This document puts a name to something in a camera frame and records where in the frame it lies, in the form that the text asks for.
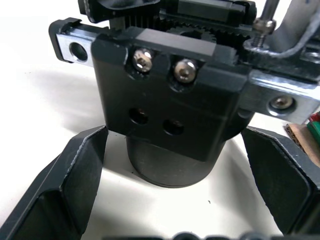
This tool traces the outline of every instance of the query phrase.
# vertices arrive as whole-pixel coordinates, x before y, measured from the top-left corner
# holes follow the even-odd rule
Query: gear
[[[194,38],[194,39],[201,39],[208,42],[217,41],[215,35],[213,35],[212,33],[210,33],[205,29],[201,29],[197,27],[191,27],[191,26],[172,27],[167,32],[171,34]]]

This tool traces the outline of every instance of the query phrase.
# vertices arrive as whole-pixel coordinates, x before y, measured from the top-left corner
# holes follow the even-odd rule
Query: red object
[[[315,114],[312,114],[312,115],[309,117],[309,121],[310,121],[310,122],[320,122],[320,112],[315,113]]]

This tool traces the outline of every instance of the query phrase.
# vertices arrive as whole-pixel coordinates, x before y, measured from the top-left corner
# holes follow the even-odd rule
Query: white surface
[[[284,9],[277,11],[280,19]],[[104,123],[94,70],[60,62],[54,54],[49,24],[67,17],[86,19],[78,14],[76,0],[1,2],[0,226],[72,136]],[[251,125],[283,133],[280,121],[261,119],[256,116]],[[103,234],[169,238],[182,231],[200,237],[280,233],[254,184],[241,137],[227,143],[205,180],[182,189],[156,187],[132,174],[124,140],[115,134],[108,139],[111,161],[82,239]]]

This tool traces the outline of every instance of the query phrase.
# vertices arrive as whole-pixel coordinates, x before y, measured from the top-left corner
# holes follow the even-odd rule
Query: green object
[[[313,135],[314,139],[320,146],[320,122],[318,121],[311,121],[307,125],[309,131]]]

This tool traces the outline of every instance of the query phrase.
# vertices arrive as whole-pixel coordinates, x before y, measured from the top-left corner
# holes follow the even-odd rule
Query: white table
[[[258,2],[261,12],[264,1]],[[289,3],[280,2],[278,19]],[[77,0],[3,1],[1,9],[0,226],[72,136],[104,124],[93,68],[58,61],[48,35],[55,20],[86,19]],[[271,117],[256,115],[250,125],[285,134],[283,122]],[[106,158],[83,240],[171,238],[185,231],[202,238],[252,230],[280,234],[255,185],[241,136],[226,144],[205,180],[180,189],[153,186],[132,174],[124,136],[110,134]]]

